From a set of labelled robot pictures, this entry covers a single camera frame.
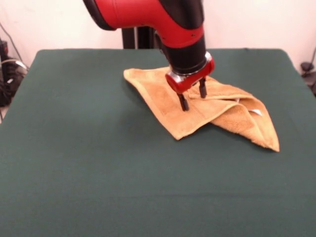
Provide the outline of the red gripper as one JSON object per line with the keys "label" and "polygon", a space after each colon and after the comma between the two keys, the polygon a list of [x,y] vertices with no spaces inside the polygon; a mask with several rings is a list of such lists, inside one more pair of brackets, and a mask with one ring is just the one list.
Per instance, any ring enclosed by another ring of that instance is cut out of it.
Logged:
{"label": "red gripper", "polygon": [[179,98],[180,105],[183,111],[188,111],[189,104],[183,93],[189,90],[194,84],[199,82],[200,97],[207,96],[206,90],[206,76],[208,76],[215,68],[215,62],[211,54],[207,51],[205,53],[206,63],[202,69],[191,74],[180,75],[172,70],[165,74],[166,81],[173,91],[175,91]]}

